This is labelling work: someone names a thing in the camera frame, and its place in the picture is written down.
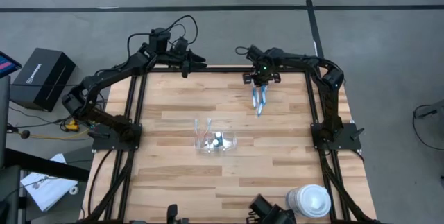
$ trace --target white paper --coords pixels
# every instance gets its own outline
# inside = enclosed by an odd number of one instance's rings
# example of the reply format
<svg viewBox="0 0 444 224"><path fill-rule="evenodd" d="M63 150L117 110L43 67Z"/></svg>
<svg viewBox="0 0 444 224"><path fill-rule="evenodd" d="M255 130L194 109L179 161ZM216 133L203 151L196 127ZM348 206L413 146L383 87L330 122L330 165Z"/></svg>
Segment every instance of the white paper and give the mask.
<svg viewBox="0 0 444 224"><path fill-rule="evenodd" d="M63 154L55 155L51 158L51 161L66 163ZM32 172L21 181L23 185L28 185L36 182L25 188L34 199L37 206L39 206L40 210L42 210L43 212L51 208L59 199L61 199L61 197L63 197L69 191L70 188L76 186L78 183L75 180L68 179L42 180L45 178L54 177Z"/></svg>

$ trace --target black stand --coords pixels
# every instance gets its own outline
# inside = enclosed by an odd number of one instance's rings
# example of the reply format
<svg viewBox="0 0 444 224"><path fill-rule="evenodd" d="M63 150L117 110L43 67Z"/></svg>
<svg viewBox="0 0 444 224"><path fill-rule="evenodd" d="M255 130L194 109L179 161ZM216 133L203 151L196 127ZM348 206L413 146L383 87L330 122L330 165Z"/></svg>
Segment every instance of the black stand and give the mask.
<svg viewBox="0 0 444 224"><path fill-rule="evenodd" d="M57 178L65 178L87 182L89 171L76 166L53 162L44 158L28 155L23 152L5 149L5 167L19 165L21 169L37 173L43 173Z"/></svg>

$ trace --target clear plastic container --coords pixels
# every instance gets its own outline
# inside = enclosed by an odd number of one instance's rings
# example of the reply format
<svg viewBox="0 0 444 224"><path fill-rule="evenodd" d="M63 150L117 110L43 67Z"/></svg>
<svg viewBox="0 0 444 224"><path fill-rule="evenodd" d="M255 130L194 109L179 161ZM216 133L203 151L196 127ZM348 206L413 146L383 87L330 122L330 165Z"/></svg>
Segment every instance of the clear plastic container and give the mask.
<svg viewBox="0 0 444 224"><path fill-rule="evenodd" d="M196 139L194 146L199 153L224 153L237 146L236 134L224 130L211 129L211 119L204 126L199 126L199 120L194 121Z"/></svg>

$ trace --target butcher block tabletop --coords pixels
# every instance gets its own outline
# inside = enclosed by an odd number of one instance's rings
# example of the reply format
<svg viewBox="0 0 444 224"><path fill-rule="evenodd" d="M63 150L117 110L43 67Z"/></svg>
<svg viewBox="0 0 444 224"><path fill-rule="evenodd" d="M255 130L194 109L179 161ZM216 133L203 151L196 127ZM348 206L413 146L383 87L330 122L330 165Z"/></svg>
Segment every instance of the butcher block tabletop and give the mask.
<svg viewBox="0 0 444 224"><path fill-rule="evenodd" d="M286 193L305 184L323 186L319 156L313 148L307 84L302 73L281 74L280 84L268 86L267 104L255 116L251 85L240 73L151 73L144 95L143 136L135 153L125 220L165 223L166 210L178 205L178 218L190 223L245 223L248 206L257 194L286 208ZM111 87L106 111L123 114L130 79ZM135 114L136 85L132 106ZM318 115L321 106L314 85ZM345 91L339 93L339 115L351 120ZM212 119L213 130L235 132L237 148L222 155L198 154L194 148L194 121ZM94 156L83 207L97 166L106 154ZM116 151L103 163L92 194L92 208L109 189ZM345 188L364 213L376 218L364 166L350 151L340 151ZM341 205L336 190L338 218ZM121 188L114 200L117 217ZM329 217L298 223L329 223Z"/></svg>

